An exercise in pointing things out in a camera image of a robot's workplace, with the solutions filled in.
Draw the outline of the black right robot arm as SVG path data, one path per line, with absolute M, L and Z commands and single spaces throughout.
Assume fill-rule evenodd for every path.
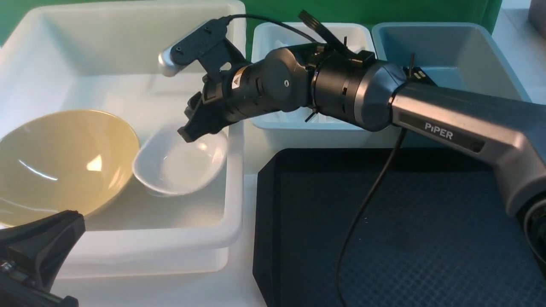
M 440 142 L 493 167 L 505 211 L 520 214 L 545 261 L 545 106 L 412 81 L 374 54 L 327 43 L 275 49 L 254 64 L 228 42 L 167 53 L 183 69 L 206 70 L 179 129 L 186 142 L 252 117 L 308 107 L 363 130 L 390 125 Z

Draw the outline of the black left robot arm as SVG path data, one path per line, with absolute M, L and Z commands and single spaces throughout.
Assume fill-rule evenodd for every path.
M 86 231 L 84 216 L 63 211 L 0 231 L 0 304 L 3 307 L 77 307 L 51 293 L 56 276 Z

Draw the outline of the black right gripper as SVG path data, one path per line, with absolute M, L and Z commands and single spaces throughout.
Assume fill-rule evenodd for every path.
M 207 74 L 202 77 L 202 82 L 203 89 L 187 102 L 184 111 L 187 124 L 177 129 L 186 142 L 217 134 L 223 128 L 244 120 L 224 82 L 215 82 Z

